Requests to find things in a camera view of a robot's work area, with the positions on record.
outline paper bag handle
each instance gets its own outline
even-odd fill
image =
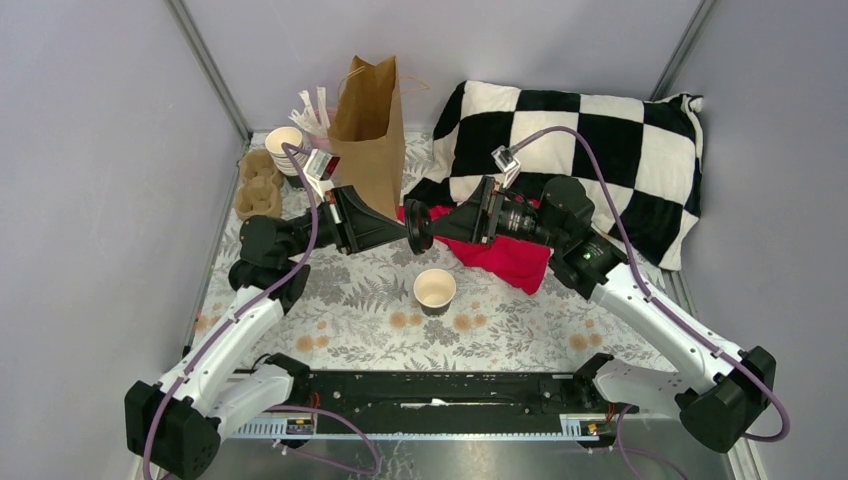
[[[336,87],[336,98],[342,98],[342,85],[344,85],[344,83],[346,81],[348,81],[351,77],[362,72],[363,70],[365,70],[365,67],[354,68],[353,70],[348,72],[347,75],[345,75],[339,81],[339,86]],[[409,89],[409,90],[401,90],[400,91],[401,95],[404,95],[404,94],[407,94],[407,93],[423,92],[425,90],[430,90],[430,84],[425,82],[424,79],[422,79],[421,77],[416,77],[415,75],[398,75],[398,80],[400,80],[402,78],[408,78],[410,80],[415,80],[416,82],[420,83],[421,85],[419,85],[418,87]]]

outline red cloth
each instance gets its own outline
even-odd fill
[[[435,220],[451,210],[448,207],[433,207],[430,216]],[[398,217],[403,221],[403,207],[399,209]],[[551,250],[547,247],[507,237],[497,237],[491,247],[470,245],[443,237],[436,237],[436,240],[444,242],[466,267],[481,267],[492,272],[513,287],[524,290],[527,295],[539,290],[551,256]]]

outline black and white checkered blanket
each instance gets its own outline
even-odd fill
[[[634,246],[669,270],[681,266],[683,238],[700,216],[703,135],[695,113],[701,97],[659,102],[483,82],[459,84],[433,132],[435,166],[407,195],[430,206],[456,206],[482,175],[503,178],[492,151],[546,127],[571,127],[592,146]],[[595,204],[593,223],[620,238],[589,157],[571,135],[551,133],[516,157],[512,190],[538,199],[554,175],[577,178]]]

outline white wall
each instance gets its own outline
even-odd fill
[[[187,0],[254,130],[290,124],[297,92],[336,87],[358,54],[397,55],[432,90],[403,98],[432,127],[468,79],[647,98],[698,0]],[[414,84],[403,81],[403,88]]]
[[[124,478],[240,140],[164,2],[0,5],[0,478]]]
[[[705,96],[707,138],[683,270],[704,323],[775,355],[793,420],[760,446],[769,480],[845,478],[846,17],[840,0],[722,2],[675,85]]]

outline floral tablecloth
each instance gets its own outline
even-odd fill
[[[251,150],[263,148],[254,135]],[[429,168],[432,139],[407,133],[404,191]],[[283,186],[283,217],[303,214],[303,190]],[[195,324],[199,345],[235,298],[227,272],[239,254],[241,221],[232,211],[224,229],[209,288]],[[641,260],[654,284],[659,269]],[[242,359],[249,368],[263,353],[283,352],[313,369],[574,371],[596,352],[629,363],[672,370],[654,347],[617,317],[562,286],[548,271],[535,295],[479,268],[466,268],[442,243],[413,255],[406,241],[344,256],[316,250],[303,296]],[[456,278],[448,313],[422,315],[411,295],[415,277],[443,268]]]

